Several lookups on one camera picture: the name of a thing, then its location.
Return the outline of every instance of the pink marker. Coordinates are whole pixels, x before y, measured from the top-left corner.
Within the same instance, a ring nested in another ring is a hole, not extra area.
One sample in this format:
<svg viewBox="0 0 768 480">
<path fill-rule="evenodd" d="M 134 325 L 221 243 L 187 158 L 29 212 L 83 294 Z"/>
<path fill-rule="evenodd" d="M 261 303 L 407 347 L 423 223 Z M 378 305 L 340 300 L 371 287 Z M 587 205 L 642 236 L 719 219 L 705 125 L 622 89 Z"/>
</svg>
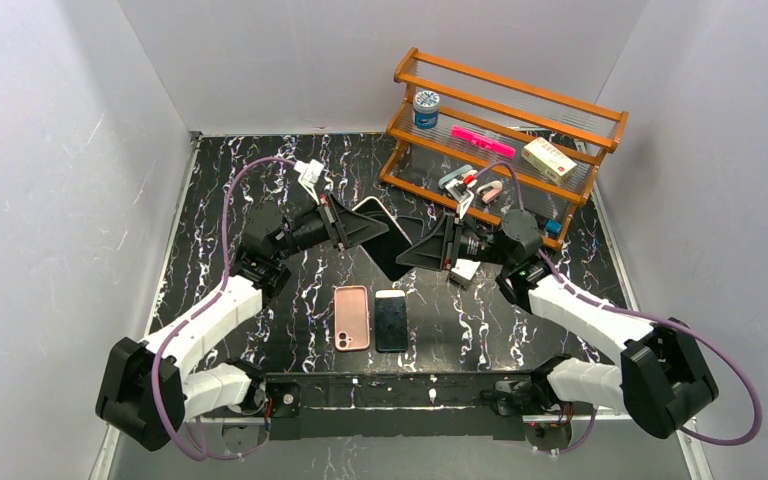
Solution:
<svg viewBox="0 0 768 480">
<path fill-rule="evenodd" d="M 514 158 L 514 155 L 516 154 L 516 150 L 510 145 L 505 145 L 502 142 L 497 142 L 492 138 L 487 138 L 484 135 L 479 135 L 475 132 L 470 132 L 469 130 L 457 125 L 452 127 L 452 136 L 455 138 L 460 138 L 461 140 L 466 140 L 476 147 L 490 150 L 491 152 L 504 155 L 508 158 Z"/>
</svg>

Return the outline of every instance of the white box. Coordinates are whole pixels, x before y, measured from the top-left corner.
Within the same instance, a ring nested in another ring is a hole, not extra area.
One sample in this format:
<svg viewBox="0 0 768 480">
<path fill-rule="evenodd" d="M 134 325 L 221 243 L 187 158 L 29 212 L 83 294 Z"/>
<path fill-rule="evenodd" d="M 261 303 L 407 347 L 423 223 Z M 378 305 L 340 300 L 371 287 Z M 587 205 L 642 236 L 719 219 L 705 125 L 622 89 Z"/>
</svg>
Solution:
<svg viewBox="0 0 768 480">
<path fill-rule="evenodd" d="M 459 258 L 455 262 L 455 266 L 449 270 L 449 279 L 462 287 L 468 288 L 480 266 L 481 262 Z"/>
<path fill-rule="evenodd" d="M 575 162 L 543 137 L 538 137 L 523 147 L 522 158 L 556 185 L 566 180 L 576 167 Z"/>
</svg>

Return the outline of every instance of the jar lid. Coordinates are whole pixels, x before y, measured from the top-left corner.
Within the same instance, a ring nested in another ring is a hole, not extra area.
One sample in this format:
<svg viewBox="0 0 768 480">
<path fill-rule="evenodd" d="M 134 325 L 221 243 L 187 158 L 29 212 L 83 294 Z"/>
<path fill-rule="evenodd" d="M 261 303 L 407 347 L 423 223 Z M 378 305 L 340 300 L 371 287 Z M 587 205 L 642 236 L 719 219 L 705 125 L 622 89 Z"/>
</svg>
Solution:
<svg viewBox="0 0 768 480">
<path fill-rule="evenodd" d="M 419 113 L 434 113 L 440 108 L 440 95 L 422 90 L 413 97 L 413 109 Z"/>
</svg>

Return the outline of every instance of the white wall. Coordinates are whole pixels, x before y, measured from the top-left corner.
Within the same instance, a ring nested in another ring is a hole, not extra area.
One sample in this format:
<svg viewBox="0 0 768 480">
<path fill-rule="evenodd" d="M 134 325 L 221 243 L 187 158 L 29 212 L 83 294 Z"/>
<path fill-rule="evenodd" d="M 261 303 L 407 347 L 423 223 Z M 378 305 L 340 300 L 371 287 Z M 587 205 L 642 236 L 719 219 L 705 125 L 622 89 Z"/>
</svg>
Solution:
<svg viewBox="0 0 768 480">
<path fill-rule="evenodd" d="M 115 0 L 0 2 L 0 479 L 88 476 L 188 149 Z"/>
<path fill-rule="evenodd" d="M 712 470 L 768 478 L 768 4 L 653 0 L 599 102 L 631 112 L 599 186 L 641 307 L 722 345 L 764 402 L 754 442 L 706 448 Z M 711 363 L 700 429 L 741 435 L 748 397 Z"/>
<path fill-rule="evenodd" d="M 416 46 L 595 100 L 646 0 L 119 0 L 190 130 L 382 131 Z"/>
</svg>

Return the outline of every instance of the orange wooden rack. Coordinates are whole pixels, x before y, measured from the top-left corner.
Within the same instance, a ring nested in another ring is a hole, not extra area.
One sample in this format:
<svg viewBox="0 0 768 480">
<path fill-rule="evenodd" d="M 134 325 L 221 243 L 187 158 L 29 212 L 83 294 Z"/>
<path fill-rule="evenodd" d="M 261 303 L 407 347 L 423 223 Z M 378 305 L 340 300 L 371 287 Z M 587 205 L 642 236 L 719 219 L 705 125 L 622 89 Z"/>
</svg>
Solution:
<svg viewBox="0 0 768 480">
<path fill-rule="evenodd" d="M 455 201 L 440 193 L 428 190 L 394 175 L 394 169 L 402 160 L 408 146 L 415 145 L 436 151 L 476 167 L 486 167 L 497 160 L 509 160 L 488 150 L 451 136 L 451 126 L 460 125 L 473 132 L 511 145 L 517 150 L 510 159 L 516 180 L 523 189 L 536 189 L 551 195 L 561 205 L 566 205 L 556 215 L 541 213 L 562 225 L 557 239 L 544 237 L 545 245 L 560 249 L 576 209 L 584 205 L 593 190 L 596 173 L 605 155 L 613 153 L 620 144 L 628 121 L 628 112 L 617 112 L 565 95 L 534 87 L 510 78 L 462 65 L 451 60 L 435 57 L 410 49 L 399 62 L 393 79 L 405 84 L 405 97 L 396 114 L 387 125 L 387 133 L 397 139 L 396 148 L 381 170 L 380 179 L 422 198 L 455 208 Z M 417 128 L 413 123 L 413 101 L 417 89 L 431 90 L 442 97 L 437 126 L 431 129 Z M 551 183 L 525 160 L 519 151 L 534 136 L 522 128 L 543 128 L 576 139 L 595 155 L 555 144 L 576 162 L 570 178 L 560 185 Z M 502 167 L 494 169 L 500 175 L 511 178 Z M 498 216 L 469 209 L 475 218 L 498 225 Z"/>
</svg>

